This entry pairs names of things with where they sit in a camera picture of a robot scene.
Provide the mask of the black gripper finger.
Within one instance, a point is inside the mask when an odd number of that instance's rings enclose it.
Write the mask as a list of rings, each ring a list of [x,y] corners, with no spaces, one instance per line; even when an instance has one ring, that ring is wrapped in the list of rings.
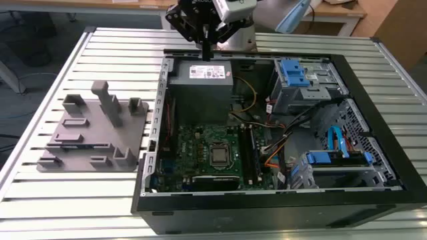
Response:
[[[191,26],[179,5],[171,5],[166,12],[166,20],[188,42],[195,42],[202,50],[202,60],[208,60],[208,40],[204,26]]]
[[[252,51],[256,48],[256,34],[252,20],[220,23],[216,28],[207,25],[207,62],[212,51]]]

